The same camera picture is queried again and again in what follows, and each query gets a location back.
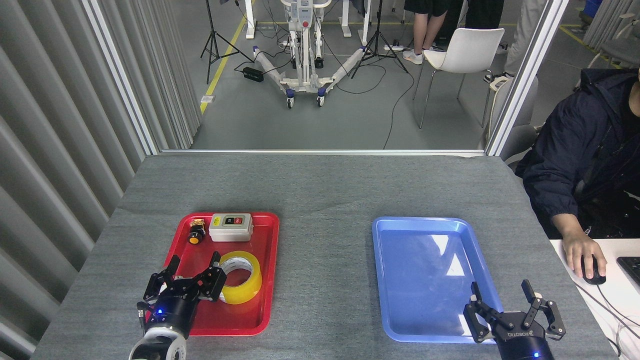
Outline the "person's hand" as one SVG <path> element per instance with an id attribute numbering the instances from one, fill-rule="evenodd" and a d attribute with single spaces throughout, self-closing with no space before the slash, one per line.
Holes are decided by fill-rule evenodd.
<path id="1" fill-rule="evenodd" d="M 582 231 L 563 236 L 561 241 L 569 268 L 578 277 L 594 278 L 606 275 L 607 261 L 601 246 Z"/>

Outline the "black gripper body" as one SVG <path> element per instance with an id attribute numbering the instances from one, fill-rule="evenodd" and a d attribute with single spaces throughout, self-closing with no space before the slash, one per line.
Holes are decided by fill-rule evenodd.
<path id="1" fill-rule="evenodd" d="M 189 338 L 199 301 L 197 296 L 161 296 L 148 308 L 150 314 L 145 322 L 145 331 L 151 328 L 166 328 Z"/>
<path id="2" fill-rule="evenodd" d="M 502 360 L 553 360 L 544 328 L 527 313 L 503 312 L 493 319 L 493 336 Z"/>

